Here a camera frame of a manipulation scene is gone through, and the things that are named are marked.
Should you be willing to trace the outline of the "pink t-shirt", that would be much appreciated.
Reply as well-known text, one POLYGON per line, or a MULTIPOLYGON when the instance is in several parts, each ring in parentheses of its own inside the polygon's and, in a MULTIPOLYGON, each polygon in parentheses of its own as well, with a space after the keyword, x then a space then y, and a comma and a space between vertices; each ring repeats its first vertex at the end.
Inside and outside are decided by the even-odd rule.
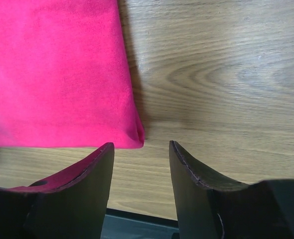
POLYGON ((141 148, 115 0, 0 0, 0 147, 141 148))

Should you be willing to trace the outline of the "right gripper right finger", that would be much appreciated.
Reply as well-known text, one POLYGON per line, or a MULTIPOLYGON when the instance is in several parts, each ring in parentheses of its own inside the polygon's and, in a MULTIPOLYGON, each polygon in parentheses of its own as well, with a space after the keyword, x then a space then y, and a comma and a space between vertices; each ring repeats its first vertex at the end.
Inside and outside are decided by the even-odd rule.
POLYGON ((182 239, 294 239, 294 179, 246 184, 169 143, 182 239))

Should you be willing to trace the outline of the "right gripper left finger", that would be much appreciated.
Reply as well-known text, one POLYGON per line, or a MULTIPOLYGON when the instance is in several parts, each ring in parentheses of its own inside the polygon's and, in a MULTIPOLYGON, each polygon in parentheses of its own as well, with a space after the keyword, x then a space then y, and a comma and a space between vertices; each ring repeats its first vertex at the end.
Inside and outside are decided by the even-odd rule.
POLYGON ((113 174, 106 143, 30 186, 0 187, 0 239, 98 239, 113 174))

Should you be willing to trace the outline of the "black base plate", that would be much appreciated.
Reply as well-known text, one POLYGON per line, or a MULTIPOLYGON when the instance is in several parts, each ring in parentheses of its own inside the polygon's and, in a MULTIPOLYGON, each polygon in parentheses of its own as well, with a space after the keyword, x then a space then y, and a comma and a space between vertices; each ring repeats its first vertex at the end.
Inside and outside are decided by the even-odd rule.
POLYGON ((180 239, 175 220, 107 209, 102 239, 180 239))

